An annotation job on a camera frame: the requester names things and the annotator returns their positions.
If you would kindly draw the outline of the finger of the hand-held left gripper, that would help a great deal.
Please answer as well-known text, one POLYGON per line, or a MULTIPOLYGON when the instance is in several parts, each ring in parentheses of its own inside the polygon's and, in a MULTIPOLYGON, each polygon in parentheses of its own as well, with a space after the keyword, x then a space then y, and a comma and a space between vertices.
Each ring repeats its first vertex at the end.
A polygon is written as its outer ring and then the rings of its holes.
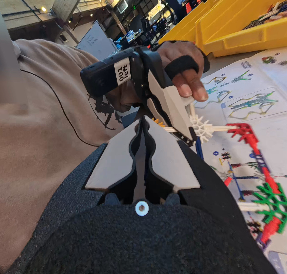
POLYGON ((169 118, 156 98, 153 97, 148 98, 147 107, 151 111, 153 118, 155 118, 155 120, 158 120, 158 123, 169 125, 169 118))
POLYGON ((182 97, 167 75, 163 75, 163 79, 166 84, 164 88, 160 86, 156 77, 149 70, 148 86, 151 92, 150 97, 156 98, 167 114, 169 125, 166 126, 175 128, 178 132, 174 133, 174 135, 189 147, 192 147, 197 141, 197 136, 192 128, 182 97))

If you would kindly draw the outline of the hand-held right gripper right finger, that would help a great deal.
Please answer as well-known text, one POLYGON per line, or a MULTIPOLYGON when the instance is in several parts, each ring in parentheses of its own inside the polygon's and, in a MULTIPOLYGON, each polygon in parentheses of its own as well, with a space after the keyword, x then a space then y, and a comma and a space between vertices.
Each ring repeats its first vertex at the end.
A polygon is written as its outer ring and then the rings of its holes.
POLYGON ((149 154, 146 186, 155 193, 197 189, 200 184, 180 148, 180 141, 146 115, 143 116, 145 145, 149 154))

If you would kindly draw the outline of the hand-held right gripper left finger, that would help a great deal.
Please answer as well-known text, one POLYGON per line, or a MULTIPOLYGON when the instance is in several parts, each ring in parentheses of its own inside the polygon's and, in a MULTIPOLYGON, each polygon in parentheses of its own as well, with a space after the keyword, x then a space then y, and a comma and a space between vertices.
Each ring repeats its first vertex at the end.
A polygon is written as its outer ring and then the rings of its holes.
POLYGON ((87 190, 129 192, 137 184, 135 155, 142 134, 140 119, 109 140, 86 185, 87 190))

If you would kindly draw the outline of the red connector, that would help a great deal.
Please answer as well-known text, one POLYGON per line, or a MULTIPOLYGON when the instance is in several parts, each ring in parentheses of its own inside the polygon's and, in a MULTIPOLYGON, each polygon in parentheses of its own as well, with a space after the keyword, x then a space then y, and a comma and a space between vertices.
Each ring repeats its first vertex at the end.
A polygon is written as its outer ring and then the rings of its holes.
POLYGON ((234 138, 236 135, 240 136, 238 142, 244 141, 246 144, 258 142, 258 139, 249 124, 236 123, 226 124, 226 126, 229 128, 227 133, 232 134, 231 138, 234 138))

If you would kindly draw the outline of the red rod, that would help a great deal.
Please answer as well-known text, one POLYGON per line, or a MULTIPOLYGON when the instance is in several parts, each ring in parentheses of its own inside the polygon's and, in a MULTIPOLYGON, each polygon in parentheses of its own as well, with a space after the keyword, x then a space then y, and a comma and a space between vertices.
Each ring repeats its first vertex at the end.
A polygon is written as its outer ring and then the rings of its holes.
POLYGON ((270 239, 270 237, 278 231, 280 225, 281 225, 280 219, 274 216, 272 220, 264 226, 264 230, 261 235, 261 240, 264 243, 266 243, 267 240, 270 239))
POLYGON ((261 151, 257 147, 258 142, 255 137, 248 137, 246 139, 246 143, 252 148, 255 157, 261 156, 261 151))
POLYGON ((281 194, 279 188, 278 188, 278 184, 275 182, 275 180, 271 177, 271 174, 268 170, 267 167, 262 167, 262 173, 265 176, 265 181, 266 183, 269 184, 269 186, 271 187, 273 193, 275 194, 281 194))

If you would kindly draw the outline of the purple connector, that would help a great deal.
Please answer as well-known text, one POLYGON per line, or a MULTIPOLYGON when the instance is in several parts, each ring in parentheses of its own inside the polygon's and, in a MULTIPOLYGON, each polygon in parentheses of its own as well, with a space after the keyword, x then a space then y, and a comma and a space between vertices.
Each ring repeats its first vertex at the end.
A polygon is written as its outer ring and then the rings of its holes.
POLYGON ((252 154, 253 154, 253 157, 255 158, 257 164, 258 164, 258 167, 259 167, 259 171, 264 174, 264 170, 267 170, 269 173, 270 173, 270 170, 268 168, 268 165, 261 153, 260 150, 258 150, 257 152, 256 151, 252 151, 252 154))
POLYGON ((267 242, 264 243, 261 240, 261 236, 257 236, 255 241, 256 241, 257 245, 259 246, 259 248, 262 250, 262 252, 264 252, 271 243, 271 239, 268 239, 267 242))

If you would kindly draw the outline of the green connector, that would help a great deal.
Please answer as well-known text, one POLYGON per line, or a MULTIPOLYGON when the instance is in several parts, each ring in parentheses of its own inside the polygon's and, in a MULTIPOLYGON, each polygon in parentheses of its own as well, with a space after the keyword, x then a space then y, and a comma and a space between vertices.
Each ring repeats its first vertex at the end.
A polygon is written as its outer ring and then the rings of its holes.
POLYGON ((278 218, 279 227, 276 231, 279 234, 283 234, 287 223, 287 198, 284 189, 280 183, 276 183, 279 193, 276 194, 272 190, 268 183, 264 183, 261 186, 257 186, 258 192, 254 192, 253 196, 257 200, 253 200, 257 205, 267 206, 267 210, 256 210, 255 212, 260 215, 264 215, 263 222, 265 224, 270 223, 273 218, 278 218))

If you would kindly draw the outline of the person's left hand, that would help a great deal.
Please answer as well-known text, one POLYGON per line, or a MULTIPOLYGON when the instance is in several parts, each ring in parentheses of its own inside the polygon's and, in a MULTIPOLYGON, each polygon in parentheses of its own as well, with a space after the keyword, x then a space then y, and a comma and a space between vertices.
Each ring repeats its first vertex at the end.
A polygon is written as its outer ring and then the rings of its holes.
POLYGON ((188 98, 192 96, 199 102, 206 101, 208 94, 201 82, 201 77, 204 73, 205 59, 203 53, 189 41, 166 41, 157 49, 160 54, 163 68, 166 68, 170 63, 178 60, 180 57, 189 56, 198 65, 198 71, 194 69, 186 69, 179 72, 172 78, 173 84, 177 87, 179 94, 188 98))

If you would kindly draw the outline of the whiteboard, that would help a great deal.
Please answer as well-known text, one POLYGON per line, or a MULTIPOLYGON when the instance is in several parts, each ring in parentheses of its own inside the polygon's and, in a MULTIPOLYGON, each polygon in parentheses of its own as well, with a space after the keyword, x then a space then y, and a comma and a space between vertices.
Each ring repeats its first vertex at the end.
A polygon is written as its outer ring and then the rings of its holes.
POLYGON ((98 21, 94 22, 76 48, 90 53, 100 61, 118 53, 113 40, 107 37, 102 25, 98 21))

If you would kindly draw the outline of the yellow plastic parts bin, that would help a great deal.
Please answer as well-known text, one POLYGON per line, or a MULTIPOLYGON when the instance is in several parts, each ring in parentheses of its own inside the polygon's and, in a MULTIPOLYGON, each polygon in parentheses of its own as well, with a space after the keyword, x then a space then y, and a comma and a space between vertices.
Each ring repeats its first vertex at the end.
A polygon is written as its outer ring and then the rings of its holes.
POLYGON ((285 47, 286 17, 244 29, 283 1, 220 0, 196 22, 196 45, 214 57, 285 47))
POLYGON ((173 27, 160 40, 165 41, 191 41, 196 42, 196 22, 212 9, 220 0, 206 0, 190 11, 175 27, 173 27))

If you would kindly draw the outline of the person's beige hoodie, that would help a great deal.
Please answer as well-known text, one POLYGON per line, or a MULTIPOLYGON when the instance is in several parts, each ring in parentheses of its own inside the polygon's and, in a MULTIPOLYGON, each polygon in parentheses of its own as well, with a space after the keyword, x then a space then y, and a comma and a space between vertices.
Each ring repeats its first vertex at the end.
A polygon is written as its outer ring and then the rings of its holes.
POLYGON ((80 78, 94 56, 41 39, 13 45, 27 105, 1 104, 1 273, 19 257, 63 180, 123 130, 106 99, 105 112, 96 110, 80 78))

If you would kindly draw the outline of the white printed instruction sheet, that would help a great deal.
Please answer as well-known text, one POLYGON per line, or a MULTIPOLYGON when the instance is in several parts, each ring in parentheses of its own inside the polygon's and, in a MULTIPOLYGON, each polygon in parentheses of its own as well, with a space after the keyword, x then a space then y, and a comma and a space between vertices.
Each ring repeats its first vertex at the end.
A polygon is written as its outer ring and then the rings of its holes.
MULTIPOLYGON (((249 124, 258 139, 271 177, 280 183, 286 195, 287 175, 287 102, 286 47, 265 50, 232 63, 202 79, 209 99, 196 102, 195 112, 214 126, 249 124)), ((236 202, 251 203, 257 186, 265 181, 253 157, 252 148, 240 136, 213 132, 202 143, 204 160, 225 182, 236 202)), ((253 239, 261 236, 264 215, 242 211, 253 239)), ((277 273, 286 273, 286 227, 275 233, 263 252, 277 273)))

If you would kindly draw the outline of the pile of toy pieces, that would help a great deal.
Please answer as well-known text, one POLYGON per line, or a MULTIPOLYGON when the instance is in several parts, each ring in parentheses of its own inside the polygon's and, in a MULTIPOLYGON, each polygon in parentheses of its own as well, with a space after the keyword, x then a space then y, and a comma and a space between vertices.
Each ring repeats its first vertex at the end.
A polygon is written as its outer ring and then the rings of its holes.
POLYGON ((258 19, 251 21, 243 30, 250 29, 269 22, 278 21, 287 17, 287 1, 278 2, 271 5, 266 14, 262 14, 258 19))

